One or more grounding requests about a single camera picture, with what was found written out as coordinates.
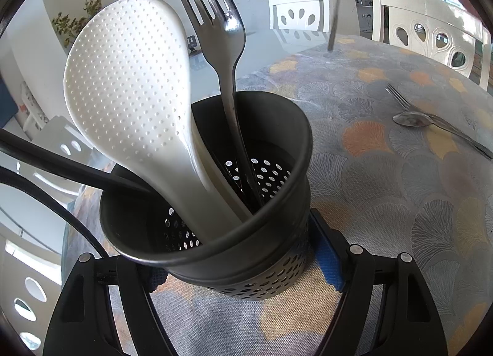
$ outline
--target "dining table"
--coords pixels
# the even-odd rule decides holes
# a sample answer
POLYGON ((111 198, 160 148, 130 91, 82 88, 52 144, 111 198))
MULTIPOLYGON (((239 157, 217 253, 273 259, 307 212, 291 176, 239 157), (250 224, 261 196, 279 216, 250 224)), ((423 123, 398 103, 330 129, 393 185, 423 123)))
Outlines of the dining table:
MULTIPOLYGON (((493 97, 468 77, 405 48, 358 36, 327 34, 290 42, 287 33, 247 34, 237 89, 268 91, 297 104, 313 136, 308 169, 311 206, 349 243, 376 255, 413 256, 438 310, 449 355, 469 340, 493 300, 493 168, 461 138, 437 127, 406 128, 388 83, 493 149, 493 97)), ((203 55, 190 58, 192 101, 219 94, 203 55)), ((113 163, 101 156, 98 167, 113 163)), ((118 254, 99 223, 101 191, 82 187, 73 214, 118 254)), ((65 281, 79 255, 94 252, 67 227, 65 281)), ((151 294, 170 340, 183 356, 311 356, 341 294, 310 252, 302 275, 281 294, 238 300, 169 276, 151 294)), ((357 354, 367 352, 379 312, 374 286, 357 354)), ((118 288, 110 290, 123 350, 136 354, 118 288)))

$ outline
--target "black utensil holder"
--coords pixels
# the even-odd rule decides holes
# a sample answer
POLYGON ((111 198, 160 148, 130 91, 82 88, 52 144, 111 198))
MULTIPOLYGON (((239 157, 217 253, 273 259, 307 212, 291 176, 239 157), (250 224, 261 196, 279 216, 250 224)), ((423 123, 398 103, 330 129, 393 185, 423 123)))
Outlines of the black utensil holder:
MULTIPOLYGON (((222 107, 215 96, 194 103, 192 111, 209 152, 235 177, 235 150, 222 107)), ((287 289, 305 266, 312 133, 300 108, 276 94, 238 92, 237 111, 266 200, 252 218, 204 245, 164 199, 103 192, 100 220, 115 249, 137 263, 163 267, 190 284, 261 300, 287 289)), ((141 180, 119 165, 112 174, 141 180)))

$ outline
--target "tablecloth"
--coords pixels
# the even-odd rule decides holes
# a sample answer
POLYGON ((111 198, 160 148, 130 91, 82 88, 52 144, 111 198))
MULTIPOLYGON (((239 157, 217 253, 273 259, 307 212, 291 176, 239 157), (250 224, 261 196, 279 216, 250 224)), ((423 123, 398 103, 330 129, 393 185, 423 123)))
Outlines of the tablecloth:
MULTIPOLYGON (((493 98, 468 78, 406 49, 338 37, 238 79, 239 90, 271 91, 294 101, 314 137, 308 171, 312 207, 329 225, 373 254, 412 254, 421 268, 455 355, 493 299, 493 169, 474 149, 438 128, 403 128, 385 91, 410 101, 493 149, 493 98)), ((87 188, 75 215, 104 243, 100 191, 87 188)), ((68 236, 69 271, 89 249, 68 236)), ((378 315, 376 286, 358 354, 368 350, 378 315)), ((241 301, 174 277, 152 299, 178 354, 311 356, 339 301, 313 256, 297 281, 274 298, 241 301)), ((135 354, 118 292, 112 304, 123 349, 135 354)))

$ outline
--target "fork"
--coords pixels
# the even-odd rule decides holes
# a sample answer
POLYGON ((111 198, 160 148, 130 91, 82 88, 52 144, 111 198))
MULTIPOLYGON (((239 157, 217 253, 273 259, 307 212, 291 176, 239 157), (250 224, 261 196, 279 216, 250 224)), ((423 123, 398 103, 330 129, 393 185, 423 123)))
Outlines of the fork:
POLYGON ((444 120, 442 117, 439 117, 435 114, 427 113, 427 112, 421 110, 419 107, 414 106, 404 96, 402 96, 402 94, 397 89, 395 89, 392 86, 392 84, 388 83, 387 86, 385 87, 385 89, 391 95, 394 96, 394 98, 399 102, 399 104, 402 106, 402 108, 404 110, 406 110, 406 111, 417 111, 417 112, 420 112, 420 113, 428 116, 430 118, 430 120, 433 122, 433 124, 436 125, 437 127, 463 138, 464 140, 469 142, 470 145, 472 145, 477 150, 479 150, 479 152, 483 153, 486 157, 488 157, 489 159, 493 158, 493 153, 487 147, 485 147, 484 145, 475 141, 469 135, 462 132, 459 128, 454 127, 454 125, 452 125, 448 121, 444 120))
POLYGON ((240 163, 238 173, 242 181, 248 183, 248 185, 242 186, 243 193, 248 203, 247 206, 255 209, 252 211, 256 211, 263 205, 263 200, 248 159, 236 113, 235 71, 238 60, 245 49, 245 27, 233 0, 223 0, 225 11, 223 11, 218 0, 207 0, 214 13, 213 16, 206 9, 202 0, 193 1, 202 18, 202 24, 199 22, 189 0, 181 0, 197 34, 204 57, 218 74, 224 113, 240 163))

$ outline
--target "silver screw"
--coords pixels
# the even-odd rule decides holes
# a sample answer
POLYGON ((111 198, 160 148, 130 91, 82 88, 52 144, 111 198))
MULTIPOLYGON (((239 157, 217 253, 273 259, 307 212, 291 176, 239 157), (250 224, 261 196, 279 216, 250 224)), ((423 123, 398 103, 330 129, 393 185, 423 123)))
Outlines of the silver screw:
POLYGON ((89 260, 91 260, 91 254, 90 253, 83 253, 79 256, 79 262, 81 262, 81 263, 85 263, 89 260))
POLYGON ((363 253, 363 248, 360 245, 351 245, 349 247, 349 251, 352 254, 362 254, 363 253))
POLYGON ((402 253, 401 254, 401 260, 405 263, 411 263, 413 260, 413 257, 409 253, 402 253))

